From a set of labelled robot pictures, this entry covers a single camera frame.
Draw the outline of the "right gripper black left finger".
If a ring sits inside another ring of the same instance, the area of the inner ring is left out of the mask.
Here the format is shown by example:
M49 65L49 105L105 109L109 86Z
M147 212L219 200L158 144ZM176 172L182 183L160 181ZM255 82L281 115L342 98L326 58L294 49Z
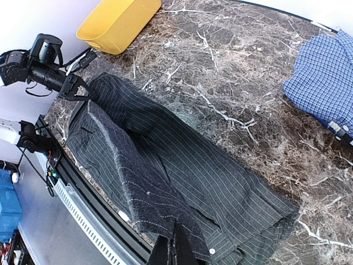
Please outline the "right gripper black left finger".
M158 236L146 265L171 265L171 240Z

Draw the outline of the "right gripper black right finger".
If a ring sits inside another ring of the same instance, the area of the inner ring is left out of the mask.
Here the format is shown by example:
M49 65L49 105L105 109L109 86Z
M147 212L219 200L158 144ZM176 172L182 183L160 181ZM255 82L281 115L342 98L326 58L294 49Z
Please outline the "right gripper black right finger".
M184 232L183 226L179 222L176 222L174 226L172 264L176 264L176 265L199 264L191 250L191 246Z

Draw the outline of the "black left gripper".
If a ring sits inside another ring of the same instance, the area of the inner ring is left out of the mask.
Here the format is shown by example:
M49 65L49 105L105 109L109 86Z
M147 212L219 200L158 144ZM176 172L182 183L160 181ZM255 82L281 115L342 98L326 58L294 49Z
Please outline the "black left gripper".
M74 74L66 75L61 70L54 70L44 64L35 63L28 70L27 80L36 82L58 92L62 99L73 99L75 101L97 100L96 93L81 78Z

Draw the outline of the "black pinstriped long sleeve shirt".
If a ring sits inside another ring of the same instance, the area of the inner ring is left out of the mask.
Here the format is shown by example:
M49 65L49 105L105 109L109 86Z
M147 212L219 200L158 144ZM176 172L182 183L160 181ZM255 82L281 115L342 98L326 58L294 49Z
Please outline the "black pinstriped long sleeve shirt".
M130 82L103 73L90 87L67 146L137 230L172 240L179 222L196 259L265 264L298 207Z

